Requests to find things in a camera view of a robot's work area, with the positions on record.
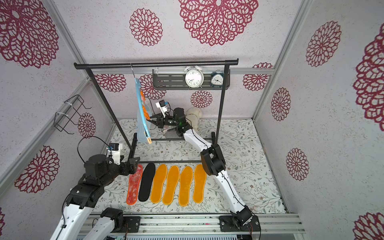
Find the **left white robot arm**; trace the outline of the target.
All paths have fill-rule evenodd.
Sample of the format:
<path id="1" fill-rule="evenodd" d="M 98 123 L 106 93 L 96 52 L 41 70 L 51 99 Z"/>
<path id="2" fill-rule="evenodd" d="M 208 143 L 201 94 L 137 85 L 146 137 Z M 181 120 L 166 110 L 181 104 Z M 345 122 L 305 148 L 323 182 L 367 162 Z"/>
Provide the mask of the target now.
<path id="1" fill-rule="evenodd" d="M 114 163 L 111 156 L 94 155 L 84 163 L 85 173 L 78 184 L 71 189 L 62 207 L 62 218 L 56 227 L 52 240 L 75 240 L 94 210 L 105 187 L 119 175 L 128 176 L 137 172 L 140 158 L 131 158 L 121 164 Z M 95 226 L 84 237 L 85 240 L 104 240 L 111 233 L 136 233 L 139 217 L 125 217 L 122 210 L 106 208 Z"/>

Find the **red gel insole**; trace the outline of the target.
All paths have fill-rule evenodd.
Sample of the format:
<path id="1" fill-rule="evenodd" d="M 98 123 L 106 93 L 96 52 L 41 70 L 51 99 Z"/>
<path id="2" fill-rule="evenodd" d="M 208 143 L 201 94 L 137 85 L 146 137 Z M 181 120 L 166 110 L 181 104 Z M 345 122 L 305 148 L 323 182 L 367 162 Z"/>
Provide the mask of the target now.
<path id="1" fill-rule="evenodd" d="M 143 172 L 144 168 L 142 165 L 139 164 L 136 173 L 130 175 L 129 177 L 129 188 L 126 200 L 126 203 L 128 205 L 134 205 L 138 200 L 139 187 L 142 180 Z"/>

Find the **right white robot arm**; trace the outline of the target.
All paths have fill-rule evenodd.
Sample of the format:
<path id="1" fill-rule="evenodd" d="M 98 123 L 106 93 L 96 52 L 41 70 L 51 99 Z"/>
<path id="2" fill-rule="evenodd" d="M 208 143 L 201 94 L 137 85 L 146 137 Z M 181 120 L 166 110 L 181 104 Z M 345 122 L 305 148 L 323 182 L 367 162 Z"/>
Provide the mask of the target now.
<path id="1" fill-rule="evenodd" d="M 226 169 L 220 146 L 216 143 L 209 143 L 202 138 L 191 126 L 184 113 L 184 109 L 175 108 L 173 115 L 156 114 L 149 118 L 149 122 L 163 129 L 165 126 L 173 126 L 179 137 L 190 143 L 197 150 L 201 151 L 202 166 L 206 174 L 214 176 L 221 187 L 226 199 L 230 204 L 230 213 L 233 217 L 233 225 L 238 229 L 244 229 L 251 224 L 253 212 L 245 204 L 235 190 Z"/>

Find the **blue round clip hanger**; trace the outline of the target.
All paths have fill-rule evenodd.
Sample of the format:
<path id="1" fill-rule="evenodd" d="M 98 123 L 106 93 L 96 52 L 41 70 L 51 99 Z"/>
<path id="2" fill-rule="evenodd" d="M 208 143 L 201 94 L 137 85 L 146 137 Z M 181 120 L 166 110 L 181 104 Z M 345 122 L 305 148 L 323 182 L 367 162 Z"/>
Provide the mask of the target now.
<path id="1" fill-rule="evenodd" d="M 144 125 L 145 131 L 146 131 L 146 138 L 147 138 L 148 144 L 152 144 L 151 134 L 150 134 L 150 131 L 149 131 L 149 127 L 147 125 L 147 120 L 150 119 L 150 116 L 149 116 L 149 114 L 148 114 L 148 112 L 147 112 L 147 110 L 145 108 L 146 98 L 145 98 L 144 93 L 142 92 L 142 89 L 141 89 L 141 82 L 135 76 L 132 64 L 131 64 L 131 70 L 133 72 L 133 76 L 134 76 L 134 80 L 135 80 L 136 96 L 137 96 L 138 106 L 139 106 L 138 110 L 141 113 L 141 118 L 143 120 L 143 125 Z"/>

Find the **black insole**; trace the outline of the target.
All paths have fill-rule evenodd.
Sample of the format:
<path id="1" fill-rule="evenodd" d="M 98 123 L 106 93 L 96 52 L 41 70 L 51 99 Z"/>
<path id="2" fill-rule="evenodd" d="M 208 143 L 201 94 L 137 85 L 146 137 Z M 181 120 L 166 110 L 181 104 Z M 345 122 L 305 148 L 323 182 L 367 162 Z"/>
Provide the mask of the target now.
<path id="1" fill-rule="evenodd" d="M 156 173 L 156 167 L 154 163 L 149 163 L 144 169 L 141 185 L 139 189 L 138 200 L 140 202 L 146 202 L 151 194 L 152 183 Z"/>

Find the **light blue insole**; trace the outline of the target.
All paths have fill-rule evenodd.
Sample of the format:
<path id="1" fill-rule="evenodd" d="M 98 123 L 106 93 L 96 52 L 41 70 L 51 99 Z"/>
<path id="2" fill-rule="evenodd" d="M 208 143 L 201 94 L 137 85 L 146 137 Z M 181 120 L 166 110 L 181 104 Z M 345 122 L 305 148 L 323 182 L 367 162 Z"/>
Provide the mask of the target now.
<path id="1" fill-rule="evenodd" d="M 145 108 L 149 114 L 149 116 L 153 115 L 151 102 L 149 99 L 146 99 L 145 101 Z M 147 138 L 146 138 L 146 131 L 143 125 L 143 120 L 141 118 L 141 113 L 138 110 L 137 111 L 137 140 L 139 143 L 148 144 Z"/>

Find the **orange insole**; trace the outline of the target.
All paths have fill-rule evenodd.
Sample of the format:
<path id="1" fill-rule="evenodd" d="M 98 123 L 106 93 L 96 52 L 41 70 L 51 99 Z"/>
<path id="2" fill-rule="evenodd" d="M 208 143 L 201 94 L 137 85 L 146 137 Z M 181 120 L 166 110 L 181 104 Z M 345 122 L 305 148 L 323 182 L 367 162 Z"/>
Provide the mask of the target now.
<path id="1" fill-rule="evenodd" d="M 169 206 L 174 199 L 176 187 L 180 178 L 180 169 L 178 166 L 172 166 L 168 172 L 166 190 L 163 196 L 163 204 Z"/>
<path id="2" fill-rule="evenodd" d="M 205 172 L 203 165 L 199 164 L 195 168 L 194 172 L 195 186 L 193 200 L 195 203 L 200 204 L 204 199 L 205 184 L 207 180 L 207 173 Z"/>
<path id="3" fill-rule="evenodd" d="M 159 203 L 162 199 L 163 186 L 167 178 L 167 174 L 168 174 L 168 168 L 165 164 L 162 164 L 157 168 L 154 179 L 153 179 L 153 187 L 152 187 L 152 193 L 150 197 L 151 202 L 153 204 Z"/>
<path id="4" fill-rule="evenodd" d="M 193 181 L 193 169 L 185 167 L 180 176 L 179 205 L 186 207 L 190 200 L 190 188 Z"/>

